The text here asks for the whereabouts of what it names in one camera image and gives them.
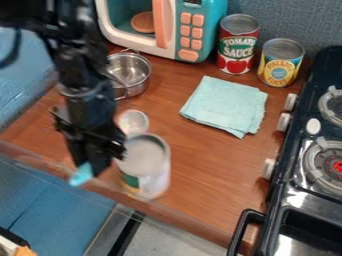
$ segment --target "tomato sauce label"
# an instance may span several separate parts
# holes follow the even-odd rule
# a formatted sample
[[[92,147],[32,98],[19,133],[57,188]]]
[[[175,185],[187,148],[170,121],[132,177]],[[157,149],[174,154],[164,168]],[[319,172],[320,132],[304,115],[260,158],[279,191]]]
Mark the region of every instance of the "tomato sauce label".
[[[258,69],[261,81],[273,87],[290,85],[297,77],[302,57],[293,60],[279,60],[263,53]]]
[[[257,38],[233,36],[221,39],[219,52],[232,59],[244,59],[253,55]]]
[[[218,49],[218,67],[230,74],[243,74],[249,71],[253,64],[257,40],[254,36],[221,38]]]

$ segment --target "toy stove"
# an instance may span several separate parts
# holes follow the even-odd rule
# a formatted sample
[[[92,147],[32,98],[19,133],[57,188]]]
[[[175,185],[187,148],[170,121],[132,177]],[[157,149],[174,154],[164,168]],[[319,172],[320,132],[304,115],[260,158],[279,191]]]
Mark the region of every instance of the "toy stove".
[[[321,51],[300,95],[289,94],[277,160],[267,159],[266,214],[245,210],[227,255],[248,224],[261,229],[253,255],[342,255],[342,46]]]

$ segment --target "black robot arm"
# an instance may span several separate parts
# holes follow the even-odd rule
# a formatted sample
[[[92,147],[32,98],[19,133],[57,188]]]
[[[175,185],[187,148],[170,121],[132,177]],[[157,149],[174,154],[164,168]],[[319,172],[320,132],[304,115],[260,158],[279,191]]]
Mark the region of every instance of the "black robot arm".
[[[92,0],[11,0],[0,3],[0,25],[16,29],[12,51],[0,68],[18,57],[21,29],[44,41],[59,73],[63,106],[52,114],[76,166],[89,163],[97,176],[122,159],[125,135],[113,122],[112,83],[106,77],[107,46]]]

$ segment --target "wooden table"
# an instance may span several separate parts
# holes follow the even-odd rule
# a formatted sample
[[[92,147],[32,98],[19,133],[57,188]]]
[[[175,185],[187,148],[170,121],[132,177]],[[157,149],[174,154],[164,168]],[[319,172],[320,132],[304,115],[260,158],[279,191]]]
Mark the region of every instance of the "wooden table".
[[[162,136],[171,145],[171,188],[153,202],[135,200],[120,189],[115,166],[89,182],[86,188],[226,246],[241,211],[264,209],[268,182],[260,177],[263,163],[265,158],[274,158],[279,152],[284,139],[284,135],[276,131],[279,115],[287,94],[300,90],[307,69],[302,69],[294,85],[279,89],[262,84],[257,79],[256,69],[241,76],[229,76],[218,70],[212,60],[187,64],[145,56],[153,69],[150,88],[143,95],[122,102],[119,111],[126,108],[144,111],[150,118],[149,131]],[[255,86],[269,94],[265,118],[256,135],[240,140],[179,115],[180,108],[204,75]],[[73,169],[63,137],[53,129],[49,113],[49,109],[61,101],[57,90],[50,90],[7,129],[1,139],[40,154],[43,160]],[[27,161],[29,158],[23,156],[26,153],[12,151],[18,159]],[[51,166],[45,167],[57,175],[68,176],[63,167]]]

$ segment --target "gray wall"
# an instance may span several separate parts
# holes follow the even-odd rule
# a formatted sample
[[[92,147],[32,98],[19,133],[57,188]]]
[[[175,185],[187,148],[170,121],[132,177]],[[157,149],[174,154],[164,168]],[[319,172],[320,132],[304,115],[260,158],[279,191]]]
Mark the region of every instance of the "gray wall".
[[[229,13],[260,22],[259,47],[271,38],[291,38],[313,57],[326,46],[342,45],[342,0],[230,0]]]

